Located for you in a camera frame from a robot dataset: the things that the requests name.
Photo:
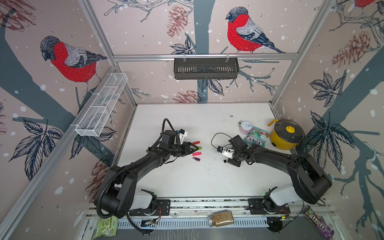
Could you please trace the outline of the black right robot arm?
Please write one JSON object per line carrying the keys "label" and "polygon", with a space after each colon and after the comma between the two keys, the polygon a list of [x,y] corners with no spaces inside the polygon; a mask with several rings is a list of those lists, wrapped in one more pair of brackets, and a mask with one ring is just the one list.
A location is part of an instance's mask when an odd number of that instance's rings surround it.
{"label": "black right robot arm", "polygon": [[222,154],[229,154],[228,162],[231,165],[239,167],[241,162],[248,165],[264,164],[290,176],[290,183],[274,187],[263,196],[263,209],[269,214],[276,213],[290,202],[302,200],[316,204],[332,186],[331,179],[310,155],[284,154],[258,144],[249,146],[239,135],[231,138],[229,143],[232,147],[224,148]]}

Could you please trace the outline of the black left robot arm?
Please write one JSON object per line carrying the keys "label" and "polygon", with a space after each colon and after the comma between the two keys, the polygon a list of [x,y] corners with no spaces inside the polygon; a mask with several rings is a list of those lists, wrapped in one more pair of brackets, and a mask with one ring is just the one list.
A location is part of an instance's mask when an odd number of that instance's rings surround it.
{"label": "black left robot arm", "polygon": [[162,209],[157,204],[157,195],[154,192],[136,191],[137,183],[150,171],[171,163],[170,157],[177,159],[197,152],[198,146],[184,140],[187,134],[183,129],[176,131],[174,128],[162,128],[159,138],[148,147],[144,157],[123,167],[112,166],[95,196],[98,217],[127,217],[137,231],[150,235],[152,230],[141,229],[134,224],[130,212],[138,210],[148,216],[155,213],[161,215]]}

